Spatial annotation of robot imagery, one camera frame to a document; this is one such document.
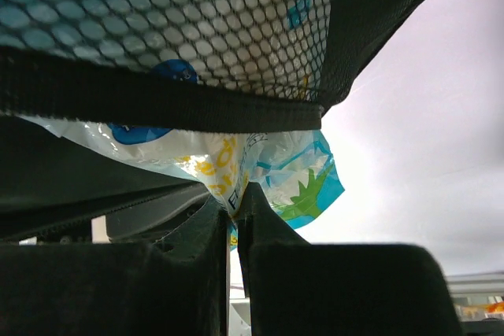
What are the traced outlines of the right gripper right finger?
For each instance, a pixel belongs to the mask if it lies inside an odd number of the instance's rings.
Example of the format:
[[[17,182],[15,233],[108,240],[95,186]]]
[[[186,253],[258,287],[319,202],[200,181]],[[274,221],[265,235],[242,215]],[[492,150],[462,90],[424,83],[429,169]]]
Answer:
[[[238,252],[253,335],[308,335],[313,316],[306,292],[294,292],[295,254],[308,242],[271,208],[257,183],[245,189],[235,215]]]

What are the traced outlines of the blue yellow plaster pack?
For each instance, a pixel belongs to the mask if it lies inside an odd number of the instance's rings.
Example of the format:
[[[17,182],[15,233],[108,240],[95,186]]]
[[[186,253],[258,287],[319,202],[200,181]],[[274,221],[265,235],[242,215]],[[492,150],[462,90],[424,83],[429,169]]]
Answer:
[[[207,199],[235,216],[246,186],[292,228],[314,221],[343,193],[320,131],[211,134],[47,120],[1,126],[1,208],[22,234],[94,214],[111,241],[154,240]]]

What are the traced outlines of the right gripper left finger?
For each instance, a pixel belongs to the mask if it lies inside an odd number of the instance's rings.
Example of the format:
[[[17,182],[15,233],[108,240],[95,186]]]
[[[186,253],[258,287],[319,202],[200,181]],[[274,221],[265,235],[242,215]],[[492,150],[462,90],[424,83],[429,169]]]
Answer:
[[[228,333],[228,223],[227,212],[210,198],[160,241],[135,246],[131,335]]]

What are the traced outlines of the red black medicine case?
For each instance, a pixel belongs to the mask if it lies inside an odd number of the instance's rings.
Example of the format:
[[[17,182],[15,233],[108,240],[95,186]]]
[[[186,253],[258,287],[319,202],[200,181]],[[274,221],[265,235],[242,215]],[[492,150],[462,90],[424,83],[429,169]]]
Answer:
[[[1,0],[5,119],[320,131],[424,0]],[[22,234],[1,208],[1,238]]]

